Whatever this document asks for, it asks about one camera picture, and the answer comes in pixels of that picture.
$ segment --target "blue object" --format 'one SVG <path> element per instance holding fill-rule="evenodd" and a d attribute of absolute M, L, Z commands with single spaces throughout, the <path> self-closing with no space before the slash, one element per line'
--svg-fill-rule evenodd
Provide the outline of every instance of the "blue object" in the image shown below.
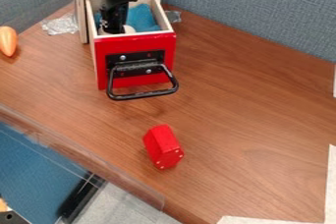
<path fill-rule="evenodd" d="M 0 194 L 33 224 L 53 224 L 86 170 L 0 123 Z"/>
<path fill-rule="evenodd" d="M 100 13 L 94 14 L 94 22 L 97 28 L 100 26 Z M 133 27 L 136 32 L 160 31 L 161 27 L 154 19 L 150 7 L 147 4 L 139 4 L 129 10 L 126 25 Z"/>

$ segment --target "wooden tabletop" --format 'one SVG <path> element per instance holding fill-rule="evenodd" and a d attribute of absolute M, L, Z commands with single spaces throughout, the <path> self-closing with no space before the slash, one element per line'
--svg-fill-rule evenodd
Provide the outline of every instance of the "wooden tabletop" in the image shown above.
<path fill-rule="evenodd" d="M 0 101 L 158 190 L 185 223 L 322 222 L 336 144 L 333 65 L 189 12 L 182 18 L 174 95 L 109 100 L 96 88 L 88 45 L 36 25 L 20 35 L 16 59 L 0 56 Z M 142 136 L 158 124 L 185 150 L 175 169 L 156 170 L 144 150 Z"/>

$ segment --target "red hexagonal block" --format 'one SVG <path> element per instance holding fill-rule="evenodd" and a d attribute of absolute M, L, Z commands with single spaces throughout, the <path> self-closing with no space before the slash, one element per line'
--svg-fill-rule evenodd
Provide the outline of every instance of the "red hexagonal block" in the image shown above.
<path fill-rule="evenodd" d="M 161 170 L 176 166 L 185 156 L 168 125 L 150 129 L 143 137 L 143 143 L 154 166 Z"/>

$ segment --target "drawer handle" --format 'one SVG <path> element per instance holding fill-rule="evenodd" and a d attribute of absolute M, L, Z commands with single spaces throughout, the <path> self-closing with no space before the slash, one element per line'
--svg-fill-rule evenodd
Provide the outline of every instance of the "drawer handle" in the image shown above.
<path fill-rule="evenodd" d="M 172 93 L 175 93 L 179 89 L 178 81 L 173 76 L 173 74 L 168 70 L 166 65 L 164 65 L 162 63 L 157 63 L 157 64 L 151 65 L 151 67 L 160 67 L 163 70 L 163 72 L 167 75 L 170 83 L 173 86 L 170 87 L 170 88 L 167 88 L 167 89 L 149 91 L 149 92 L 139 92 L 139 93 L 124 94 L 124 95 L 114 94 L 113 93 L 113 81 L 115 79 L 114 78 L 115 73 L 117 71 L 127 72 L 127 71 L 135 69 L 135 68 L 127 69 L 127 68 L 122 67 L 122 66 L 116 66 L 113 69 L 111 69 L 111 71 L 109 73 L 109 81 L 108 81 L 108 86 L 106 88 L 107 96 L 110 97 L 112 100 L 125 101 L 125 100 L 133 100 L 133 99 L 139 99 L 139 98 L 148 98 L 148 97 L 153 97 L 153 96 L 172 94 Z"/>

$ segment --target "black handle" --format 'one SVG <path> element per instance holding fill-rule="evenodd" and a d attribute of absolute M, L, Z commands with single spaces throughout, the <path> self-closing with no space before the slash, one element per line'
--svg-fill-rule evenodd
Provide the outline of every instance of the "black handle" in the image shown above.
<path fill-rule="evenodd" d="M 156 90 L 156 91 L 149 91 L 149 92 L 124 94 L 124 95 L 116 95 L 113 93 L 114 75 L 117 71 L 127 72 L 127 71 L 133 71 L 135 69 L 147 69 L 147 68 L 153 68 L 153 67 L 162 68 L 163 72 L 167 75 L 167 77 L 169 78 L 169 81 L 173 85 L 171 88 Z M 106 88 L 106 93 L 107 93 L 107 96 L 110 97 L 112 100 L 125 101 L 125 100 L 133 100 L 133 99 L 139 99 L 139 98 L 148 98 L 148 97 L 153 97 L 153 96 L 172 94 L 172 93 L 175 93 L 178 89 L 179 89 L 179 83 L 176 80 L 176 78 L 173 76 L 173 74 L 168 70 L 167 66 L 162 63 L 156 63 L 156 64 L 138 64 L 138 65 L 133 65 L 133 66 L 128 66 L 128 67 L 124 67 L 124 66 L 114 67 L 110 71 L 110 74 L 109 74 L 109 81 L 108 81 L 108 86 Z"/>

